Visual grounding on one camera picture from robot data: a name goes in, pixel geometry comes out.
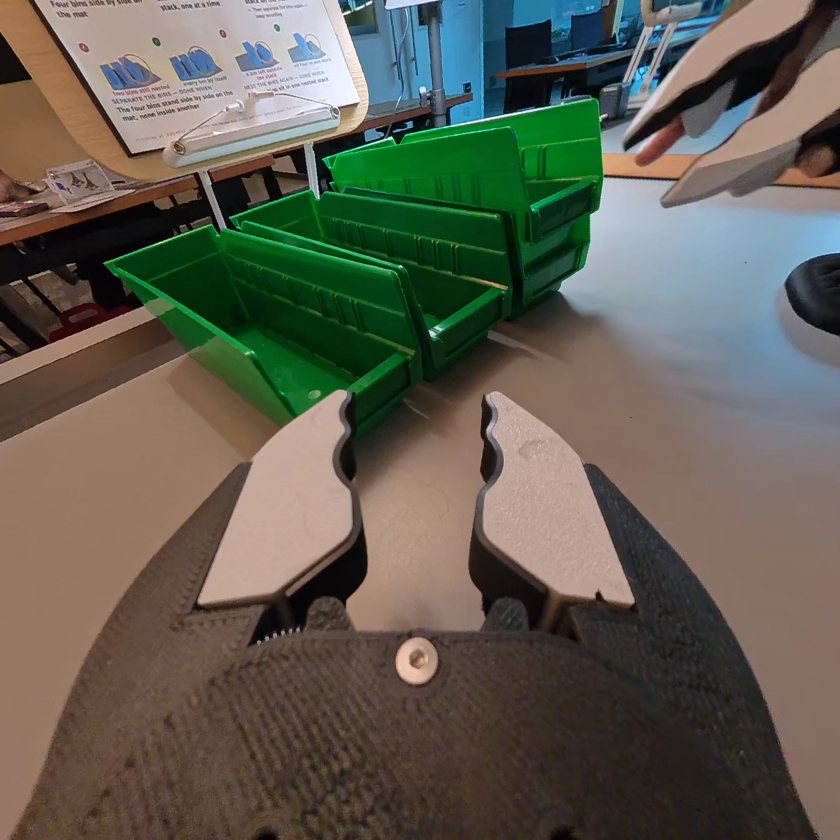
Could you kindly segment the dark office table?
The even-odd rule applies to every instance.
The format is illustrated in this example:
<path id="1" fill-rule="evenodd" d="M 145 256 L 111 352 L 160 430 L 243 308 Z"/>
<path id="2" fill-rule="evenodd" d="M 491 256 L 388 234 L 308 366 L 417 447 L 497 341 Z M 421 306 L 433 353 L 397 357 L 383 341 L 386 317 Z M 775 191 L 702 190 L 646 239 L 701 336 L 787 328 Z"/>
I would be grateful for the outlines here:
<path id="1" fill-rule="evenodd" d="M 633 55 L 633 49 L 612 49 L 501 71 L 496 79 L 504 82 L 502 113 L 545 108 L 577 96 L 597 97 L 605 86 L 624 78 Z"/>

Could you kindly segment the white document stand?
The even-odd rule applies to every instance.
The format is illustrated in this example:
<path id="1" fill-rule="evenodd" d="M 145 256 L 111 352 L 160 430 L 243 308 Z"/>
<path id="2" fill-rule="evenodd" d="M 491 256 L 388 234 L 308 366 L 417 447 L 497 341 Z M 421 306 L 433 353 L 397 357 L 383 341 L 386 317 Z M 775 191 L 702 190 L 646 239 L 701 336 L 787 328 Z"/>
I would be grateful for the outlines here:
<path id="1" fill-rule="evenodd" d="M 251 91 L 235 99 L 169 142 L 162 160 L 172 169 L 193 167 L 218 229 L 227 228 L 207 163 L 264 146 L 335 130 L 341 111 L 334 104 L 274 89 Z"/>

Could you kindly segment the green plastic bin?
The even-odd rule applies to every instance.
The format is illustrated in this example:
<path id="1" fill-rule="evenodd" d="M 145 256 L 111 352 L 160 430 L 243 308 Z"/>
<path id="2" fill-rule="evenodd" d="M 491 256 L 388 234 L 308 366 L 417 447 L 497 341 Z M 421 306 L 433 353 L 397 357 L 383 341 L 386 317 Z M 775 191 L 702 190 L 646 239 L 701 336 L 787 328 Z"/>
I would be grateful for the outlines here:
<path id="1" fill-rule="evenodd" d="M 514 283 L 497 213 L 398 197 L 300 192 L 230 219 L 239 231 L 393 268 L 432 381 L 512 314 Z"/>
<path id="2" fill-rule="evenodd" d="M 498 215 L 507 238 L 513 281 L 510 320 L 513 320 L 537 306 L 583 268 L 591 241 L 592 214 L 600 202 L 601 188 L 592 177 L 533 186 L 538 200 L 522 212 L 359 186 L 345 186 L 341 193 L 430 206 L 439 211 L 445 208 L 465 214 Z"/>
<path id="3" fill-rule="evenodd" d="M 213 227 L 107 267 L 196 362 L 279 426 L 346 391 L 364 434 L 423 378 L 394 269 Z"/>
<path id="4" fill-rule="evenodd" d="M 591 216 L 603 184 L 599 101 L 589 97 L 368 143 L 325 161 L 332 184 L 512 215 L 535 245 Z"/>

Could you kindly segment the grey metal pole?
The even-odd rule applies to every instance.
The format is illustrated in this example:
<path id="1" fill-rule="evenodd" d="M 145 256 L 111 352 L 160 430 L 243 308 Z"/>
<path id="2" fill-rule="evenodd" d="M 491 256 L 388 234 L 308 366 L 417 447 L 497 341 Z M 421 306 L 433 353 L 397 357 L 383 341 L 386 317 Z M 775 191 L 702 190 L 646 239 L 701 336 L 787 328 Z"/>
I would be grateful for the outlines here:
<path id="1" fill-rule="evenodd" d="M 441 27 L 443 24 L 442 2 L 419 1 L 384 1 L 388 12 L 406 10 L 409 7 L 420 6 L 424 10 L 427 27 L 427 41 L 429 50 L 429 66 L 432 79 L 432 90 L 429 95 L 429 108 L 433 126 L 443 128 L 446 123 L 446 92 L 443 66 L 443 46 Z"/>

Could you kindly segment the red bag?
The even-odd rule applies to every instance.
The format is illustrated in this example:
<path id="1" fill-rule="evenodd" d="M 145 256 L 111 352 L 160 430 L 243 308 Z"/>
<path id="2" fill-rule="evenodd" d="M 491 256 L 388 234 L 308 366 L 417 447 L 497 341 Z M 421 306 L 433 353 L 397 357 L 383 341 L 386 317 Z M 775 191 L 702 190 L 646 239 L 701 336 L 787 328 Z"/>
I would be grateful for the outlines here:
<path id="1" fill-rule="evenodd" d="M 59 313 L 59 327 L 50 331 L 48 341 L 56 343 L 131 311 L 124 306 L 107 311 L 96 302 L 82 303 Z"/>

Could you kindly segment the brown flat board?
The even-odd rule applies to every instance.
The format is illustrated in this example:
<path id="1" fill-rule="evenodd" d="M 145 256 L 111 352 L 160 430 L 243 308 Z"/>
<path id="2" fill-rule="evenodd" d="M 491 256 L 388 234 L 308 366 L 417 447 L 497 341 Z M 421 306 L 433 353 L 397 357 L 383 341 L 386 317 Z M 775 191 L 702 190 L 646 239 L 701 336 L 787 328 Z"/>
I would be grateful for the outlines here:
<path id="1" fill-rule="evenodd" d="M 700 154 L 664 154 L 648 165 L 640 165 L 630 153 L 603 153 L 606 177 L 676 181 L 697 163 Z"/>

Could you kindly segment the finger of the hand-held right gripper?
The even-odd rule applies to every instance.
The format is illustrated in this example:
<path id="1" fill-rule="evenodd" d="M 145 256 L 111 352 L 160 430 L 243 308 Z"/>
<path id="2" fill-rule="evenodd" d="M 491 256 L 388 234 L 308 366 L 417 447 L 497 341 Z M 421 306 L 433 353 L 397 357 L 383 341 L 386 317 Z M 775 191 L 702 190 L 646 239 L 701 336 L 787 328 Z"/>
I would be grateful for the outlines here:
<path id="1" fill-rule="evenodd" d="M 760 92 L 802 35 L 815 2 L 730 2 L 717 22 L 688 49 L 630 123 L 623 149 L 701 108 L 730 82 L 717 114 Z"/>
<path id="2" fill-rule="evenodd" d="M 790 169 L 812 179 L 838 173 L 838 111 L 839 50 L 831 49 L 806 64 L 775 105 L 703 154 L 662 196 L 662 207 L 746 196 Z"/>

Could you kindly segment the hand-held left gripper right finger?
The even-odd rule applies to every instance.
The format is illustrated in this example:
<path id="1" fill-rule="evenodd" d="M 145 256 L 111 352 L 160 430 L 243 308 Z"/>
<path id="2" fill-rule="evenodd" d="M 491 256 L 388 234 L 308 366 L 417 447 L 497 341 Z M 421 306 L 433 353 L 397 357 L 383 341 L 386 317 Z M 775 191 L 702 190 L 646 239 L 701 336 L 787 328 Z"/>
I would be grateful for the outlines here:
<path id="1" fill-rule="evenodd" d="M 635 596 L 571 445 L 501 392 L 482 397 L 480 436 L 469 576 L 485 613 L 518 601 L 531 629 L 556 628 L 573 606 L 630 613 Z"/>

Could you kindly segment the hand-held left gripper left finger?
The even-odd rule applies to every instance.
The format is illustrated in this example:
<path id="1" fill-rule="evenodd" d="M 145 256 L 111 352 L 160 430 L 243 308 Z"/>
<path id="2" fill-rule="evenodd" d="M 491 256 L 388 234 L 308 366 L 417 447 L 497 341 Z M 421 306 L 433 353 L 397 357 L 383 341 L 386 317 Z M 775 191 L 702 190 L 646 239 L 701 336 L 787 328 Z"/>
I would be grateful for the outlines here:
<path id="1" fill-rule="evenodd" d="M 303 625 L 330 597 L 346 606 L 368 553 L 356 461 L 355 394 L 336 391 L 281 428 L 252 458 L 196 604 L 269 606 Z"/>

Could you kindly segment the dark board on white stand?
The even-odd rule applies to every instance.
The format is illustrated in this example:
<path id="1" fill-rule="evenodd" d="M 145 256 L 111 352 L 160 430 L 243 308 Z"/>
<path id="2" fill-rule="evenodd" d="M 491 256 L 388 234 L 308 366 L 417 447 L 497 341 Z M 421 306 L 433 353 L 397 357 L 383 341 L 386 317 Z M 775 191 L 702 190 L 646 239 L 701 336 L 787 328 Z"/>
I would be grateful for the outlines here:
<path id="1" fill-rule="evenodd" d="M 639 109 L 646 102 L 677 27 L 697 18 L 703 4 L 702 1 L 641 1 L 639 3 L 644 27 L 623 78 L 623 90 L 627 93 L 626 104 L 630 109 Z M 660 37 L 654 47 L 653 58 L 647 68 L 647 73 L 638 91 L 632 93 L 634 79 L 638 69 L 643 65 L 650 39 L 658 30 Z"/>

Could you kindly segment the black ribbed oval pad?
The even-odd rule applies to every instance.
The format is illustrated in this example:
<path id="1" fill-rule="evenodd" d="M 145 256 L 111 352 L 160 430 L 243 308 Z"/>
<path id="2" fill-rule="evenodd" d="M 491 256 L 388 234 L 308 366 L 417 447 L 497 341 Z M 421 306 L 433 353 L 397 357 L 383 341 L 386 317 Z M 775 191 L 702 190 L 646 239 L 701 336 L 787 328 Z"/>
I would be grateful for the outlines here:
<path id="1" fill-rule="evenodd" d="M 822 332 L 839 336 L 839 254 L 820 255 L 795 267 L 784 283 L 794 313 Z"/>

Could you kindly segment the person's right hand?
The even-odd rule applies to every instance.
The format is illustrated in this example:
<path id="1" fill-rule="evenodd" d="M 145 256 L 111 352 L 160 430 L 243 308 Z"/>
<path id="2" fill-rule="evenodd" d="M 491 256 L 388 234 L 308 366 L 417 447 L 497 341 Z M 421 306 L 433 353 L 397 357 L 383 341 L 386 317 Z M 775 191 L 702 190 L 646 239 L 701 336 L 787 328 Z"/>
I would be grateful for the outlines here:
<path id="1" fill-rule="evenodd" d="M 651 137 L 635 156 L 635 163 L 645 167 L 656 162 L 686 133 L 681 117 L 676 117 L 660 131 Z M 827 176 L 838 172 L 839 146 L 838 131 L 834 140 L 822 144 L 813 144 L 808 148 L 802 147 L 795 159 L 794 167 L 809 178 Z"/>

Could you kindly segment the white desk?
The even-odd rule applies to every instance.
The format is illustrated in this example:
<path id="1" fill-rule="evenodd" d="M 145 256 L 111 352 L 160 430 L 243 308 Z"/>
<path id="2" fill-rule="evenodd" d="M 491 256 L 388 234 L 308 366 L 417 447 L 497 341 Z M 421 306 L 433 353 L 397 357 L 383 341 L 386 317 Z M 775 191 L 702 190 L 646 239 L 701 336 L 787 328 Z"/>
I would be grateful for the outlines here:
<path id="1" fill-rule="evenodd" d="M 169 330 L 135 309 L 1 365 L 4 442 L 185 354 Z"/>

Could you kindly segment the small picture card stand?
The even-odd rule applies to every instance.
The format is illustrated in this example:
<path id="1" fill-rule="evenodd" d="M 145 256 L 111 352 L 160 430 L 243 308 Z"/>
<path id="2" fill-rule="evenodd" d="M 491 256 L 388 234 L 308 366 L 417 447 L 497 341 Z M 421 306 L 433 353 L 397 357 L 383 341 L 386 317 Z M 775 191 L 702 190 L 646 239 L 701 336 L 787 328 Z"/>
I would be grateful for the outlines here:
<path id="1" fill-rule="evenodd" d="M 45 182 L 58 196 L 57 204 L 50 208 L 52 214 L 72 214 L 110 203 L 137 190 L 131 181 L 118 178 L 114 182 L 109 172 L 94 160 L 50 167 Z"/>

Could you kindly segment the brown wooden table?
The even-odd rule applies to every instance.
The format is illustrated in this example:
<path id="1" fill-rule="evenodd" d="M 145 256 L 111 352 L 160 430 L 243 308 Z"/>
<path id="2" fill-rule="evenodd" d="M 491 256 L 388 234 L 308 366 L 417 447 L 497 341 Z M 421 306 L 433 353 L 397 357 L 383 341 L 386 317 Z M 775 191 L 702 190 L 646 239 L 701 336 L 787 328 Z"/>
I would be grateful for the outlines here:
<path id="1" fill-rule="evenodd" d="M 430 115 L 430 104 L 418 99 L 405 100 L 400 104 L 397 104 L 395 101 L 376 103 L 369 106 L 365 118 L 356 129 L 343 129 L 339 132 L 338 138 L 341 139 L 345 136 L 362 134 L 367 130 L 384 128 L 392 120 L 397 122 L 411 121 L 429 117 Z M 215 167 L 210 169 L 208 173 L 214 183 L 236 176 L 247 176 L 269 169 L 272 166 L 273 160 L 285 154 L 285 152 L 262 154 L 259 157 L 247 161 Z M 147 185 L 136 192 L 118 197 L 108 203 L 103 203 L 84 211 L 76 213 L 40 213 L 18 220 L 4 220 L 1 225 L 1 245 L 23 242 L 27 239 L 52 233 L 63 228 L 74 227 L 78 224 L 112 215 L 128 208 L 197 189 L 198 186 L 199 183 L 196 176 L 190 174 L 180 175 L 168 181 Z"/>

